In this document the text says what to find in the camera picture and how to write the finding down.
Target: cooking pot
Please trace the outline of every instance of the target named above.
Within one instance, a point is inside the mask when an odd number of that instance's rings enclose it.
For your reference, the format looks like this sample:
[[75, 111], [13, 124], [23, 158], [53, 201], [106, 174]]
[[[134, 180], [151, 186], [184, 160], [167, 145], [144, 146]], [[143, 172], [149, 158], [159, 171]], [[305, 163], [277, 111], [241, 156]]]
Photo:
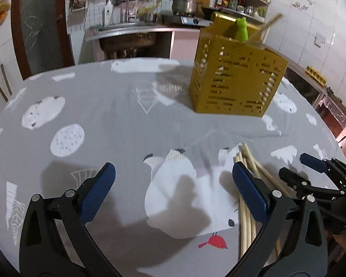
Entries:
[[172, 0], [173, 13], [181, 12], [194, 15], [198, 12], [199, 2], [195, 0]]

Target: egg carton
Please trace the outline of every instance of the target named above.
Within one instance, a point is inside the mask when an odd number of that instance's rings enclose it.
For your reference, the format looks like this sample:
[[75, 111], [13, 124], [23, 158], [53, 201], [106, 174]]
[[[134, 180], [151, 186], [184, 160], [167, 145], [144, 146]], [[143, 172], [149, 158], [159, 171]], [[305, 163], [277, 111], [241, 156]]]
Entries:
[[305, 72], [312, 77], [316, 82], [318, 82], [321, 86], [325, 86], [327, 84], [326, 79], [313, 67], [307, 66]]

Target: polar bear print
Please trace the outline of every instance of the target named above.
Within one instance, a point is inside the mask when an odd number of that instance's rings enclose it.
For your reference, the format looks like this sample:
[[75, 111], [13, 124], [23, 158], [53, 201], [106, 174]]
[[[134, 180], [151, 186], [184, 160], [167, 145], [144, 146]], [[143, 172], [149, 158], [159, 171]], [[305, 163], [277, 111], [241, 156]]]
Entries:
[[151, 167], [145, 196], [148, 225], [173, 238], [193, 238], [238, 224], [239, 193], [232, 178], [238, 151], [238, 146], [221, 149], [210, 174], [195, 169], [184, 150], [171, 150], [165, 158], [149, 154], [143, 161]]

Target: chopstick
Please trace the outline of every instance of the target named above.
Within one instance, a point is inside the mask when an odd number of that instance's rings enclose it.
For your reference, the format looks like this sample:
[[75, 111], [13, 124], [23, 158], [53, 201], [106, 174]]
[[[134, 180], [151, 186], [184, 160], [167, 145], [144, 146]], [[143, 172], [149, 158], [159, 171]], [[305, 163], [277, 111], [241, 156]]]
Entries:
[[283, 17], [282, 13], [278, 13], [273, 19], [271, 19], [268, 23], [264, 24], [258, 31], [255, 31], [249, 38], [244, 42], [244, 44], [250, 44], [252, 42], [255, 42], [255, 38], [257, 38], [259, 35], [263, 33], [264, 30], [271, 27], [273, 24], [275, 24], [280, 18]]

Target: table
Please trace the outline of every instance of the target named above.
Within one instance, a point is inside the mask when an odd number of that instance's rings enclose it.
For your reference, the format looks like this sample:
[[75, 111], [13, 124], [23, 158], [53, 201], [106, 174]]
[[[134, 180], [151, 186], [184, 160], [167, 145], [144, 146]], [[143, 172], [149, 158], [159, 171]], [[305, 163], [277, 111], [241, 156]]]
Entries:
[[[299, 161], [304, 152], [344, 157], [285, 78], [263, 118], [196, 114], [191, 70], [168, 59], [113, 60], [25, 81], [0, 116], [0, 248], [15, 267], [31, 196], [60, 196], [106, 162], [116, 181], [87, 229], [126, 277], [225, 276], [235, 265], [238, 193], [230, 172], [241, 142], [275, 176], [286, 166], [335, 188]], [[207, 243], [216, 232], [222, 240]]]

